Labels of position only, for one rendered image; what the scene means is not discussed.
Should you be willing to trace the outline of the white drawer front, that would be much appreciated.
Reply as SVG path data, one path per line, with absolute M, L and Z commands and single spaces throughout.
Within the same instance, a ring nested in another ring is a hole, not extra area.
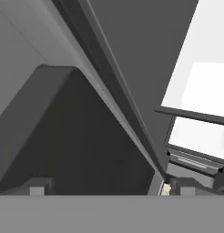
M 224 126 L 176 117 L 169 144 L 224 159 Z

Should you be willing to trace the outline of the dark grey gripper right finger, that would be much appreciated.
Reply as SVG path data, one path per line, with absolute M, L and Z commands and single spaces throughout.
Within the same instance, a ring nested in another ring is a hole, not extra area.
M 224 192 L 205 187 L 191 177 L 172 177 L 169 180 L 171 196 L 224 196 Z

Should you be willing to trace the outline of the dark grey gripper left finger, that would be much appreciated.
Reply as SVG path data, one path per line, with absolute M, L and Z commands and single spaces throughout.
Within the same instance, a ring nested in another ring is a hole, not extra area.
M 55 194 L 55 180 L 52 177 L 32 177 L 22 186 L 0 192 L 0 196 L 46 196 Z

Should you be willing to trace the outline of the white cupboard door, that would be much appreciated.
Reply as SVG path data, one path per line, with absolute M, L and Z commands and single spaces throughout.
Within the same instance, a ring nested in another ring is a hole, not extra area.
M 199 0 L 161 105 L 224 117 L 224 0 Z

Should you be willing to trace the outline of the grey fridge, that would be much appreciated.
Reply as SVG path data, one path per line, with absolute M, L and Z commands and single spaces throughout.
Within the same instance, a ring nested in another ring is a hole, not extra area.
M 156 195 L 171 175 L 80 0 L 0 0 L 0 192 Z

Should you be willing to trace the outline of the dark grey drawer front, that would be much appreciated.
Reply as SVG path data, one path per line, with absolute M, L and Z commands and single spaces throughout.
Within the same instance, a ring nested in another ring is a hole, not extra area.
M 203 175 L 207 175 L 209 177 L 215 177 L 218 173 L 221 173 L 223 171 L 223 168 L 224 168 L 224 164 L 221 164 L 217 161 L 212 161 L 212 160 L 209 160 L 209 159 L 206 159 L 203 157 L 191 155 L 189 153 L 182 152 L 182 151 L 179 151 L 179 150 L 176 150 L 173 148 L 168 149 L 167 155 L 169 156 L 170 163 L 177 165 L 177 166 L 180 166 L 180 167 L 187 168 L 187 169 L 192 170 L 192 171 L 199 172 L 199 173 L 201 173 Z M 203 165 L 207 166 L 208 169 L 203 169 L 200 167 L 192 166 L 192 165 L 185 163 L 185 162 L 178 161 L 178 157 L 182 157 L 182 158 L 185 158 L 187 160 L 191 160 L 191 161 L 203 164 Z

